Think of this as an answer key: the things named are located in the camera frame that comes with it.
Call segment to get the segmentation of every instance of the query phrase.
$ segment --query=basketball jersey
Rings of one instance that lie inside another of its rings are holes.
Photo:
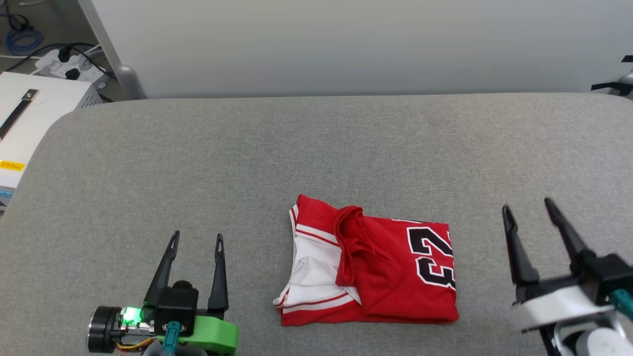
[[[300,195],[282,325],[457,320],[448,225],[366,217]]]

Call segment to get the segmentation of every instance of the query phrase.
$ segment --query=white wall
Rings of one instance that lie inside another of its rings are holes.
[[[149,98],[588,91],[633,67],[631,0],[90,1]]]

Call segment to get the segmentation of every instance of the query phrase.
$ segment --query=gray fabric table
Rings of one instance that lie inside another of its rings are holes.
[[[599,94],[163,99],[70,113],[0,222],[3,355],[84,355],[98,305],[139,305],[181,231],[172,282],[211,290],[225,236],[239,355],[544,355],[510,329],[509,203],[541,276],[568,273],[542,199],[599,253],[633,257],[633,103]],[[447,222],[460,319],[281,327],[299,193]]]

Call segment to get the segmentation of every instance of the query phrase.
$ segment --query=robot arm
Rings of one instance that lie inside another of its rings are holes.
[[[188,281],[168,286],[180,232],[172,235],[141,308],[98,307],[88,326],[88,351],[153,355],[234,355],[238,328],[224,321],[229,308],[224,240],[215,245],[215,275],[206,309]]]
[[[546,198],[545,206],[560,230],[571,274],[540,279],[519,240],[514,216],[504,206],[510,270],[517,286],[511,323],[521,332],[539,330],[549,356],[633,355],[617,319],[617,310],[633,316],[633,269],[615,253],[597,257],[553,200]]]

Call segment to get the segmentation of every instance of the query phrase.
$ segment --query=yellow label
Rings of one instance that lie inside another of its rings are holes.
[[[24,169],[24,166],[26,166],[24,163],[0,160],[1,169],[17,170],[19,172]]]

